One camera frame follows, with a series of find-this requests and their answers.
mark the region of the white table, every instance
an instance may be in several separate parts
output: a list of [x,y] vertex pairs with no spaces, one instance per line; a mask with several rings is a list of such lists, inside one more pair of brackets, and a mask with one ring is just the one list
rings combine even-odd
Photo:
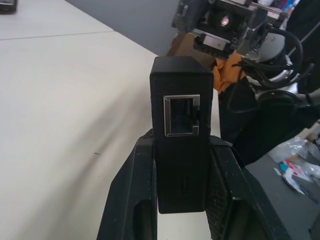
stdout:
[[[111,181],[152,127],[155,57],[63,0],[0,15],[1,240],[96,239]],[[158,239],[209,240],[205,214],[159,215]]]

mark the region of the gray table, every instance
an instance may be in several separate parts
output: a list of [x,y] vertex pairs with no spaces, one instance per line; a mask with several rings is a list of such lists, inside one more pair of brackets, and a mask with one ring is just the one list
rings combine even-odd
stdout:
[[[277,175],[274,168],[279,169],[279,165],[269,156],[263,156],[246,168],[260,182],[292,240],[310,240],[308,229],[312,227],[320,206],[308,196],[292,190],[282,177]],[[320,188],[315,184],[303,180],[299,181],[299,184],[306,185],[313,195],[320,192]]]

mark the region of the gray wall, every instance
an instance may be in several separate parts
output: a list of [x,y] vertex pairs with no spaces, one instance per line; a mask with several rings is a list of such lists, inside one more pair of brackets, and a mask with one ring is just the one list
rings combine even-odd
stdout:
[[171,27],[179,0],[67,0],[157,55],[165,55],[176,30]]

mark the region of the orange cloth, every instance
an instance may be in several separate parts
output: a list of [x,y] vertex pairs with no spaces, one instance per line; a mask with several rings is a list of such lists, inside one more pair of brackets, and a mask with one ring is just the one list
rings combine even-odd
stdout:
[[233,54],[227,61],[216,59],[216,66],[213,68],[214,82],[213,87],[218,91],[218,94],[226,90],[231,84],[235,84],[238,80],[238,74],[241,70],[239,66],[232,66],[241,61],[240,54]]

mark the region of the black plastic casing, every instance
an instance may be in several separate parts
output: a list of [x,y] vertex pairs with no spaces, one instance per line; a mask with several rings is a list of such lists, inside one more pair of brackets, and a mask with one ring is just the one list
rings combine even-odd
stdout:
[[[159,212],[202,212],[208,185],[213,75],[192,57],[156,57],[150,92]],[[165,136],[164,96],[177,95],[200,95],[198,135]]]

